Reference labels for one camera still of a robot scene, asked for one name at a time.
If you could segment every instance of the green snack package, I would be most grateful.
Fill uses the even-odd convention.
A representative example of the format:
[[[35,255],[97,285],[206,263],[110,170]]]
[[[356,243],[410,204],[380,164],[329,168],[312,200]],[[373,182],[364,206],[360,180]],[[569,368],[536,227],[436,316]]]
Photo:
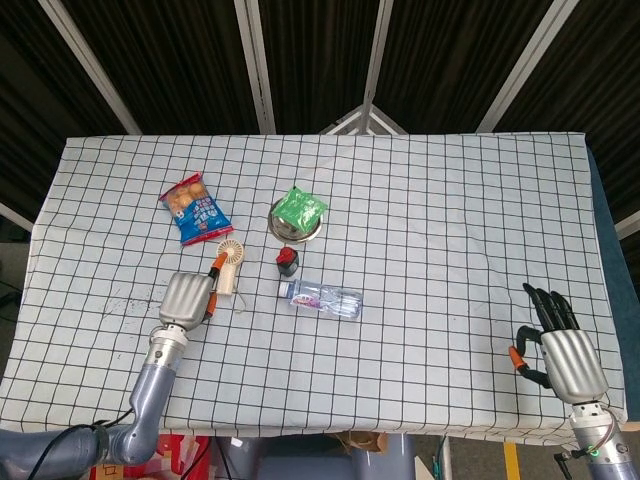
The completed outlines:
[[[327,209],[327,204],[313,195],[293,187],[278,202],[273,214],[303,233],[309,233],[318,223],[320,215]]]

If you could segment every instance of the blue snack bag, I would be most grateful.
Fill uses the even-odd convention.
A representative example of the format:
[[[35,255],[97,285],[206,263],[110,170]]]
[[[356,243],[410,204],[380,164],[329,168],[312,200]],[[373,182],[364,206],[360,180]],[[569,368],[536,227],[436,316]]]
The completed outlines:
[[[169,209],[180,228],[180,243],[183,246],[233,231],[231,222],[209,195],[200,172],[175,185],[159,200]]]

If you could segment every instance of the snack bag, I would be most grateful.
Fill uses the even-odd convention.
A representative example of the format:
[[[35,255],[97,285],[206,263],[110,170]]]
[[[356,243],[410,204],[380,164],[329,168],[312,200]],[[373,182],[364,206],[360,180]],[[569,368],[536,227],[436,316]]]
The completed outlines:
[[[327,209],[327,204],[313,195],[293,187],[282,197],[273,210],[276,217],[303,233],[309,233],[318,223],[320,215]]]
[[[175,185],[159,200],[171,211],[180,227],[180,243],[183,246],[233,231],[231,222],[207,192],[200,172]]]

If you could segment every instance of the mini fan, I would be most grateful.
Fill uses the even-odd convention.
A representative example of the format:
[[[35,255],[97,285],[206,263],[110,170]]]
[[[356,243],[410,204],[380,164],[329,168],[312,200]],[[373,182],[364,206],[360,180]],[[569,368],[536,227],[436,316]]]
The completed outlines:
[[[220,295],[231,295],[236,279],[236,269],[244,258],[244,247],[240,242],[229,238],[218,245],[218,255],[227,254],[227,260],[220,269],[216,291]]]

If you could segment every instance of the grid pattern tablecloth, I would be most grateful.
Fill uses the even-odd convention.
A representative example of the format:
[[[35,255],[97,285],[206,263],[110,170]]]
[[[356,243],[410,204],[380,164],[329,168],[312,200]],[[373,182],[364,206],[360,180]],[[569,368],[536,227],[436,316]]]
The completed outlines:
[[[215,256],[215,241],[181,248],[157,201],[198,170],[246,246],[244,302],[221,299],[189,333],[161,427],[563,442],[564,405],[507,355],[538,326],[524,281],[570,299],[625,416],[583,135],[145,136],[67,143],[33,231],[1,427],[128,408],[169,278]],[[294,183],[329,204],[296,276],[364,291],[358,320],[276,298],[266,217]]]

